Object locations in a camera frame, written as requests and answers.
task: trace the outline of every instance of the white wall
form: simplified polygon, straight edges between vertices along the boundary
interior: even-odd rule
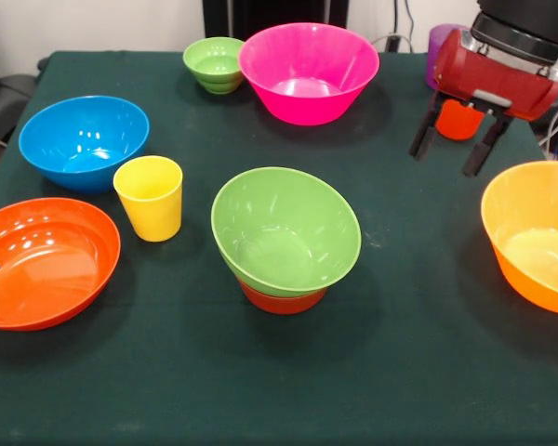
[[[440,23],[458,23],[471,26],[479,12],[477,0],[408,0],[409,8],[416,23],[412,43],[416,52],[428,50],[430,28]],[[409,19],[405,4],[399,0],[399,33],[409,31]],[[392,32],[392,0],[350,0],[347,27],[372,41],[379,36]],[[377,44],[382,49],[384,41]],[[399,51],[406,51],[405,42]]]
[[[0,75],[54,50],[181,51],[205,36],[201,0],[0,0]]]
[[[427,50],[432,26],[469,26],[479,11],[477,0],[409,0],[409,5],[417,52]],[[390,32],[392,0],[350,0],[348,28],[369,40]],[[399,0],[399,32],[408,29]],[[0,0],[0,75],[35,73],[37,61],[56,49],[179,51],[204,35],[201,0]]]

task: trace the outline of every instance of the plastic bowl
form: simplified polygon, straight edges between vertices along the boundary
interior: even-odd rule
[[[238,66],[238,52],[243,44],[231,37],[198,40],[184,51],[184,65],[206,91],[227,95],[244,81]]]
[[[519,164],[494,178],[482,220],[509,284],[558,312],[558,162]]]
[[[240,287],[252,305],[272,314],[297,314],[316,305],[326,293],[326,288],[311,295],[298,297],[275,297],[258,292],[254,288],[240,282]]]
[[[221,256],[265,295],[309,295],[341,280],[360,254],[355,213],[324,181],[284,167],[261,167],[228,181],[211,210]]]
[[[20,153],[42,175],[77,192],[113,189],[113,174],[144,152],[149,118],[121,98],[66,99],[41,110],[22,128]]]
[[[41,198],[0,209],[0,329],[69,320],[97,297],[119,256],[118,229],[91,204]]]
[[[295,125],[338,119],[379,70],[366,39],[322,23],[289,23],[250,37],[240,68],[267,110]]]

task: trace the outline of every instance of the blue bowl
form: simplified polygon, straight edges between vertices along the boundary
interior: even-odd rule
[[[137,105],[108,96],[67,99],[22,128],[20,153],[42,175],[82,193],[113,189],[113,174],[144,152],[149,118]]]

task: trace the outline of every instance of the robotic arm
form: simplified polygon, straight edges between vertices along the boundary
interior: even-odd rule
[[[558,98],[558,0],[478,0],[470,31],[441,47],[430,110],[409,153],[421,160],[436,137],[443,103],[455,99],[496,117],[463,174],[476,176],[514,118],[538,119]]]

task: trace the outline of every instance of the purple cup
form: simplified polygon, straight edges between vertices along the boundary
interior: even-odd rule
[[[426,61],[426,84],[428,84],[429,87],[436,89],[438,86],[434,81],[434,67],[436,65],[436,58],[438,57],[440,47],[443,45],[451,31],[467,29],[468,28],[463,25],[445,23],[443,25],[435,26],[430,30],[428,60]]]

